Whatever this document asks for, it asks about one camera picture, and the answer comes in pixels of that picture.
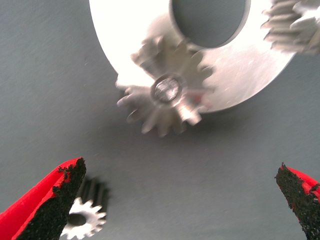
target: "bore hole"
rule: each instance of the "bore hole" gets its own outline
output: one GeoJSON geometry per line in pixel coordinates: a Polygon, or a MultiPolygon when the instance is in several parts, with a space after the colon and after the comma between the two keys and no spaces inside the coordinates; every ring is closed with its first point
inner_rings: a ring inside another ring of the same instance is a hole
{"type": "Polygon", "coordinates": [[[172,0],[181,32],[194,44],[216,48],[236,37],[247,19],[250,0],[172,0]]]}
{"type": "Polygon", "coordinates": [[[68,223],[73,226],[82,226],[86,224],[86,221],[86,217],[78,213],[72,213],[68,218],[68,223]]]}
{"type": "Polygon", "coordinates": [[[161,102],[169,103],[179,94],[179,82],[173,77],[159,81],[154,88],[154,97],[161,102]]]}

